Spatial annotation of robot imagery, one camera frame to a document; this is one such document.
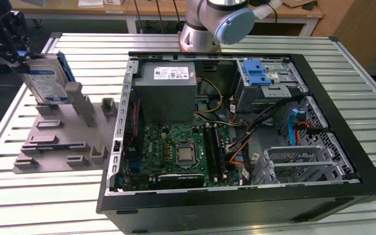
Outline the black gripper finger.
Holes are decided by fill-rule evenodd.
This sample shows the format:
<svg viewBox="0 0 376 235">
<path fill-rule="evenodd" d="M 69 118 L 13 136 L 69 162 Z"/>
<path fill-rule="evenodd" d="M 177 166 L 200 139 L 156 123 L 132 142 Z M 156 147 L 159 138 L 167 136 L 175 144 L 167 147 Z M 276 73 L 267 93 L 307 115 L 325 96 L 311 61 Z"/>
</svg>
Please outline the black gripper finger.
<svg viewBox="0 0 376 235">
<path fill-rule="evenodd" d="M 14 72 L 26 74 L 30 70 L 25 58 L 29 50 L 17 50 L 14 52 L 2 51 L 0 49 L 0 74 Z"/>
<path fill-rule="evenodd" d="M 24 13 L 10 11 L 0 17 L 0 44 L 8 51 L 29 51 L 29 31 Z"/>
</svg>

